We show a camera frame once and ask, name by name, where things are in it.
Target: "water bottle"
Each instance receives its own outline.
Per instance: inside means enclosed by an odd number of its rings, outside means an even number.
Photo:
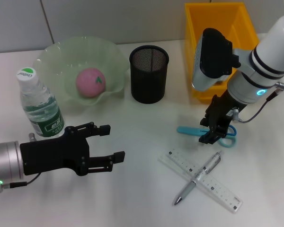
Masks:
[[[36,133],[42,137],[59,135],[64,128],[59,106],[54,95],[39,80],[33,68],[23,68],[17,73],[20,99],[24,112]]]

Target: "pink peach toy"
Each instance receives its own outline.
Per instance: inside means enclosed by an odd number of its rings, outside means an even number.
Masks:
[[[96,68],[88,68],[81,71],[76,79],[79,93],[85,97],[95,97],[105,90],[105,77]]]

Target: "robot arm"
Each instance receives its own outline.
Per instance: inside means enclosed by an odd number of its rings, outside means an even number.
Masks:
[[[30,134],[29,143],[0,143],[0,192],[4,188],[26,186],[28,182],[15,182],[23,174],[32,175],[60,168],[72,169],[78,176],[89,173],[111,172],[113,164],[124,161],[125,152],[105,157],[89,157],[90,136],[106,136],[110,126],[99,128],[93,122],[77,127],[68,126],[56,139],[36,141]]]
[[[277,87],[266,102],[284,90],[284,84],[279,82],[284,76],[284,16],[255,49],[249,51],[233,51],[232,43],[220,32],[205,29],[196,49],[193,87],[205,91],[225,75],[230,75],[233,67],[237,71],[229,80],[227,90],[221,97],[213,97],[200,122],[210,129],[200,138],[202,143],[213,144],[224,138],[230,122],[238,119],[239,112],[269,89]]]

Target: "pen tip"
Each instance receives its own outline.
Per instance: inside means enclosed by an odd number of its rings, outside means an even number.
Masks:
[[[180,203],[181,201],[182,201],[182,198],[179,197],[179,198],[176,200],[176,202],[175,202],[175,206],[176,206],[178,203]]]

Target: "clear plastic ruler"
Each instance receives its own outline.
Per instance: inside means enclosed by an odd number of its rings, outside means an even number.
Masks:
[[[181,152],[175,150],[161,155],[159,161],[187,181],[195,179],[195,175],[200,169],[199,165],[190,162],[181,155]],[[196,181],[196,185],[205,189],[214,200],[232,213],[236,213],[243,204],[243,201],[239,199],[238,196],[219,183],[210,174],[203,175],[199,178],[199,180]]]

